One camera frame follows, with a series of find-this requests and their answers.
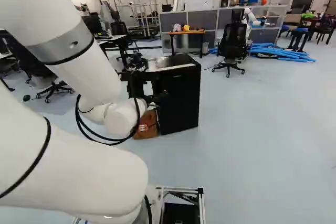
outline gray floor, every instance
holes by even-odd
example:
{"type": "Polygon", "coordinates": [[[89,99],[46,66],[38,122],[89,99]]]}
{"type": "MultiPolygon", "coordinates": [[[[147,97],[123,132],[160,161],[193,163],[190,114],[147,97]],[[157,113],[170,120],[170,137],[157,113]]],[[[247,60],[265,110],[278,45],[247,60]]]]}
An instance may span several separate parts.
{"type": "MultiPolygon", "coordinates": [[[[129,140],[120,147],[147,163],[153,184],[203,186],[207,223],[334,224],[335,41],[336,36],[329,45],[317,45],[315,39],[307,43],[305,50],[316,63],[248,58],[242,65],[245,75],[232,70],[229,79],[224,72],[204,70],[198,128],[129,140]]],[[[286,38],[278,43],[288,44],[286,38]]],[[[159,49],[142,52],[148,58],[162,55],[159,49]]],[[[214,55],[195,59],[203,68],[221,60],[214,55]]],[[[17,99],[36,92],[24,78],[23,73],[5,78],[16,88],[17,99]]],[[[59,95],[51,104],[43,100],[26,104],[79,134],[75,97],[59,95]]],[[[0,222],[6,224],[70,224],[71,220],[61,213],[0,208],[0,222]]]]}

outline blue foam tube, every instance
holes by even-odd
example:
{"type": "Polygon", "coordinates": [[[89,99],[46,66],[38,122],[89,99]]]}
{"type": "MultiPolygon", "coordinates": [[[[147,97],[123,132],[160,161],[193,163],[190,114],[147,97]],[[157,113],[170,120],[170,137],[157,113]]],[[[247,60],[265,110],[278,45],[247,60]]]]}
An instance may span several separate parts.
{"type": "Polygon", "coordinates": [[[315,59],[312,59],[312,58],[309,58],[309,57],[305,57],[305,56],[300,56],[300,59],[304,59],[304,60],[312,61],[312,62],[316,61],[315,59]]]}
{"type": "Polygon", "coordinates": [[[251,50],[268,50],[269,52],[283,52],[285,54],[288,55],[294,55],[294,56],[307,56],[308,54],[306,52],[294,52],[294,51],[287,51],[287,50],[283,50],[283,49],[279,49],[279,48],[261,48],[261,47],[254,47],[251,50]]]}
{"type": "Polygon", "coordinates": [[[289,51],[285,51],[281,49],[279,50],[279,49],[272,49],[272,48],[252,48],[250,52],[264,52],[264,53],[275,54],[275,55],[304,57],[303,55],[296,54],[295,52],[289,52],[289,51]]]}
{"type": "Polygon", "coordinates": [[[295,56],[295,55],[287,55],[284,52],[282,52],[283,50],[279,51],[279,52],[274,52],[274,51],[269,51],[269,50],[263,50],[263,49],[251,49],[250,52],[256,52],[256,53],[265,53],[265,54],[273,54],[273,55],[279,55],[279,56],[284,56],[287,58],[292,58],[292,59],[299,59],[299,56],[295,56]]]}
{"type": "Polygon", "coordinates": [[[297,61],[297,62],[307,62],[307,60],[302,59],[291,59],[291,58],[278,58],[278,60],[286,60],[286,61],[297,61]]]}

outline brown box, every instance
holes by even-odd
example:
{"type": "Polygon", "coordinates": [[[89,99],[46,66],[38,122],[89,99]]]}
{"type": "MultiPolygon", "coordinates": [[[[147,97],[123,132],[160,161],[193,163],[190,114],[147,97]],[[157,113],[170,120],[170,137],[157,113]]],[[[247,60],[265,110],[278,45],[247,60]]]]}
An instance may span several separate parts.
{"type": "Polygon", "coordinates": [[[157,137],[159,135],[157,122],[158,121],[156,120],[156,111],[147,110],[140,118],[139,128],[133,138],[145,139],[157,137]]]}

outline white robot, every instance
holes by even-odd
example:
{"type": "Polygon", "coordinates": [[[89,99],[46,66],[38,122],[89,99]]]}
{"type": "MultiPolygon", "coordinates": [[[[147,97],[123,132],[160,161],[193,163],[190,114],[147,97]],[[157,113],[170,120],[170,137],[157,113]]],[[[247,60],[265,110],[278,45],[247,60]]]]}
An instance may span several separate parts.
{"type": "MultiPolygon", "coordinates": [[[[82,95],[82,115],[114,135],[130,136],[147,104],[118,101],[119,77],[71,0],[0,0],[0,6],[0,27],[82,95]]],[[[161,207],[154,198],[162,204],[163,189],[149,191],[148,169],[139,157],[50,125],[3,85],[0,95],[0,206],[58,210],[94,224],[132,224],[145,205],[148,217],[137,223],[159,223],[161,207]],[[155,207],[158,216],[151,215],[155,207]]]]}

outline metal rack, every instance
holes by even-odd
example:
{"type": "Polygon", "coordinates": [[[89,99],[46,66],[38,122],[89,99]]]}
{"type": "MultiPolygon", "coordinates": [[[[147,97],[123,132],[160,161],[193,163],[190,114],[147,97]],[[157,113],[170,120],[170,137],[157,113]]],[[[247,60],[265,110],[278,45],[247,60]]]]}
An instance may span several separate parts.
{"type": "MultiPolygon", "coordinates": [[[[153,193],[148,195],[151,203],[153,224],[163,224],[166,215],[167,205],[165,203],[179,204],[190,207],[194,206],[197,212],[196,223],[205,224],[205,200],[203,188],[181,188],[181,187],[161,187],[154,188],[153,193]]],[[[75,217],[72,224],[84,224],[86,221],[75,217]]],[[[139,216],[133,224],[146,224],[148,222],[148,214],[145,207],[142,207],[139,216]]]]}
{"type": "Polygon", "coordinates": [[[117,5],[117,8],[120,10],[121,8],[130,8],[133,13],[133,18],[135,19],[135,23],[139,26],[139,28],[142,28],[143,34],[145,37],[150,37],[150,23],[152,25],[158,25],[159,24],[159,17],[158,16],[151,16],[148,17],[146,14],[146,6],[150,7],[151,15],[153,13],[157,13],[157,11],[153,12],[152,6],[154,6],[154,10],[157,10],[157,3],[154,4],[146,4],[146,3],[132,3],[127,5],[117,5]]]}

